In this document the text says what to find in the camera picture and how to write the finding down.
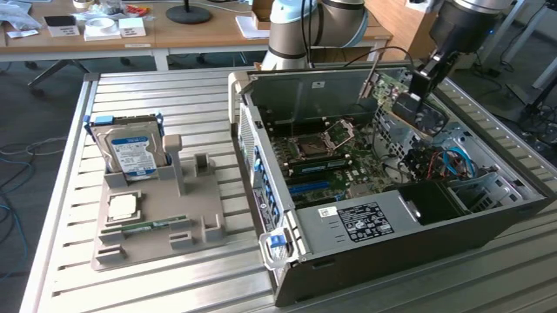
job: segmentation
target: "motherboard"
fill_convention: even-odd
[[[418,146],[427,134],[407,132],[409,124],[392,113],[400,93],[400,78],[376,77],[371,91],[375,108],[363,120],[350,116],[310,123],[282,123],[268,127],[271,147],[296,209],[380,193],[392,185],[423,178],[423,168],[439,149]],[[396,120],[409,138],[391,138],[386,120]],[[403,140],[409,140],[403,151]]]

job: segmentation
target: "blue cable on floor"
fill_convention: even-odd
[[[4,158],[0,158],[0,162],[5,162],[5,163],[9,163],[9,164],[21,164],[21,165],[24,165],[25,167],[28,167],[29,168],[29,170],[28,170],[28,175],[26,175],[26,177],[25,177],[25,179],[13,187],[13,188],[10,188],[9,190],[6,190],[6,191],[2,191],[2,192],[0,192],[0,195],[5,195],[8,192],[12,192],[12,191],[14,191],[18,187],[21,187],[22,185],[24,185],[24,183],[26,183],[28,181],[29,181],[29,179],[32,178],[32,176],[33,176],[33,172],[35,172],[35,170],[33,170],[33,166],[30,165],[30,163],[28,163],[28,162],[17,162],[17,161],[10,161],[10,160],[6,160],[6,159],[4,159]],[[22,244],[24,244],[24,255],[21,256],[21,260],[18,261],[18,265],[14,267],[14,269],[12,269],[1,278],[0,278],[0,283],[2,282],[2,281],[5,281],[5,279],[14,273],[14,272],[17,272],[17,270],[20,270],[20,268],[22,268],[22,266],[25,266],[25,261],[26,261],[26,256],[28,256],[28,254],[29,254],[29,248],[28,248],[28,246],[26,246],[26,239],[25,239],[25,233],[24,233],[24,230],[22,230],[22,228],[21,228],[21,222],[20,222],[20,220],[18,220],[18,216],[17,216],[17,214],[16,214],[16,212],[8,207],[8,206],[5,206],[5,205],[0,205],[0,208],[2,208],[4,210],[6,210],[6,214],[8,215],[12,215],[12,218],[13,218],[13,221],[14,221],[14,223],[16,223],[16,228],[17,228],[17,231],[18,231],[18,235],[21,236],[21,242],[22,242]]]
[[[1,162],[5,162],[5,163],[12,163],[12,164],[21,164],[21,165],[24,165],[24,166],[26,166],[28,168],[29,168],[29,170],[28,170],[28,172],[26,172],[26,177],[25,177],[25,179],[12,188],[12,189],[9,189],[8,191],[2,191],[2,192],[0,192],[0,194],[6,194],[8,192],[12,192],[12,191],[14,191],[18,187],[21,187],[22,186],[22,184],[24,183],[26,183],[28,181],[29,181],[29,179],[33,177],[33,172],[35,172],[35,170],[33,170],[33,166],[30,165],[30,163],[28,163],[28,162],[17,162],[17,161],[10,161],[10,160],[6,160],[6,159],[4,159],[4,158],[0,158],[0,161]]]
[[[22,266],[25,266],[25,261],[26,261],[26,256],[28,256],[29,249],[28,249],[28,246],[26,246],[25,234],[24,234],[24,230],[21,229],[21,223],[18,222],[18,216],[17,216],[17,214],[5,205],[1,205],[0,204],[0,208],[2,208],[4,210],[6,210],[8,211],[8,214],[12,214],[13,220],[16,221],[16,227],[17,227],[18,235],[21,236],[21,242],[24,244],[24,255],[21,257],[21,260],[18,261],[18,265],[16,266],[16,268],[13,270],[10,270],[4,275],[4,277],[0,278],[0,283],[1,283],[14,272],[17,272],[17,270]]]

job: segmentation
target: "green circuit board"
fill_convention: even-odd
[[[384,74],[379,76],[371,96],[375,98],[383,113],[391,111],[398,95],[407,89],[407,86],[395,78]],[[320,202],[328,203],[380,193],[386,187],[403,182],[399,173],[388,169],[391,175],[386,173],[384,159],[379,160],[378,156],[370,151],[368,140],[371,138],[372,122],[370,121],[364,125],[352,125],[354,137],[348,140],[348,132],[339,124],[339,120],[330,121],[330,123],[332,125],[327,131],[330,142],[332,145],[344,142],[334,152],[330,150],[331,146],[324,143],[323,133],[271,138],[271,145],[278,163],[283,165],[283,176],[288,187],[296,185],[292,183],[296,179],[292,179],[291,173],[286,169],[288,161],[318,159],[327,155],[350,155],[351,164],[347,168],[307,175],[310,181],[326,181],[328,186],[304,192],[291,192],[296,208],[318,205]]]
[[[348,160],[351,165],[347,168],[334,171],[326,171],[322,173],[304,175],[308,181],[326,181],[328,186],[318,190],[311,190],[306,192],[291,193],[294,203],[296,207],[304,207],[307,203],[315,203],[316,201],[340,201],[348,198],[356,198],[358,196],[364,196],[367,194],[375,194],[383,191],[383,189],[399,183],[396,179],[391,179],[382,168],[382,163],[375,159],[370,150],[364,148],[363,138],[368,135],[367,133],[356,130],[354,128],[355,136],[351,138],[335,151],[335,155],[350,155]],[[295,141],[299,142],[300,138],[312,137],[318,141],[319,134],[302,135],[286,138],[272,138],[271,145],[274,147],[275,155],[279,161],[279,164],[287,163],[290,160],[296,160],[303,158],[299,153],[299,148],[296,147]],[[331,140],[336,143],[346,140],[346,135],[342,132],[331,133]],[[315,152],[318,149],[322,149],[323,145],[316,143],[314,145]],[[286,184],[291,186],[291,182],[296,178],[288,177],[288,174],[284,171]],[[366,193],[355,195],[352,190],[354,188],[362,189],[366,186]]]

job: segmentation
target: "metal table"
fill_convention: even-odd
[[[21,312],[539,312],[555,307],[555,205],[478,250],[288,308],[274,307],[228,133],[227,75],[240,69],[246,68],[88,76]],[[450,82],[441,88],[470,101]],[[470,115],[485,116],[482,109],[470,108]],[[181,158],[208,152],[215,160],[230,243],[96,273],[89,259],[104,162],[81,119],[84,114],[156,111],[165,116],[165,133],[181,135]],[[509,141],[509,151],[525,151],[522,160],[533,162],[538,175],[547,175],[547,163],[511,143],[515,137],[506,128],[490,131]],[[554,177],[546,181],[554,185]]]

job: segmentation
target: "floor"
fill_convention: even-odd
[[[514,33],[510,32],[493,54],[495,56],[494,60],[497,60],[498,53],[506,47],[513,36]],[[529,85],[553,61],[555,55],[557,45],[554,43],[545,41],[542,38],[530,38],[513,62],[514,73],[502,70],[495,81],[502,84],[514,83],[525,88],[526,91],[533,91],[529,89]],[[246,56],[250,62],[260,61],[263,53],[251,52],[246,53]],[[88,60],[83,61],[83,64],[92,72],[155,70],[152,58],[131,57],[129,59],[132,63],[129,67],[120,64],[119,59]],[[176,56],[173,60],[175,65],[171,66],[171,69],[242,65],[238,53],[215,53],[207,55],[207,64],[204,65],[196,63],[195,55]],[[44,61],[37,62],[37,64],[39,70],[41,70],[52,62]],[[6,67],[6,63],[0,63],[0,69]],[[47,92],[45,97],[36,98],[28,92],[26,82],[37,75],[39,70],[32,71],[26,69],[22,63],[12,63],[10,68],[0,73],[0,95],[2,97],[0,104],[0,146],[13,143],[33,143],[45,138],[64,136],[68,132],[71,117],[73,115],[73,104],[76,103],[81,88],[81,73],[72,67],[63,69],[63,71],[56,73],[40,85],[40,88]],[[453,79],[473,97],[481,96],[485,92],[497,88],[494,83],[474,76],[467,70],[457,71]],[[546,104],[551,106],[555,100],[557,94],[553,92]],[[506,92],[506,88],[481,97],[479,102],[498,115],[507,114],[521,105],[517,99]],[[509,123],[509,126],[521,133],[519,128],[513,123]],[[547,159],[553,159],[553,149],[535,141],[533,136],[529,136],[526,139],[534,147],[541,148],[541,152]],[[55,151],[63,147],[63,144],[63,142],[48,144],[40,152]],[[22,148],[24,145],[9,147],[9,149]],[[18,157],[9,156],[9,160],[26,162],[29,157],[29,155],[21,155]],[[61,153],[37,156],[33,161],[35,172],[30,180],[21,185],[21,188],[17,188],[5,195],[9,198],[9,206],[16,210],[20,217],[26,243],[29,245],[29,256],[21,263],[21,238],[16,230],[13,230],[6,241],[0,245],[0,277],[4,276],[5,272],[16,269],[12,277],[5,281],[0,281],[0,312],[12,313],[18,310],[60,159]],[[0,180],[4,182],[20,169],[21,165],[0,162]],[[20,182],[21,180],[12,182],[2,188],[2,191],[5,192]],[[0,239],[8,227],[9,222],[0,224]]]

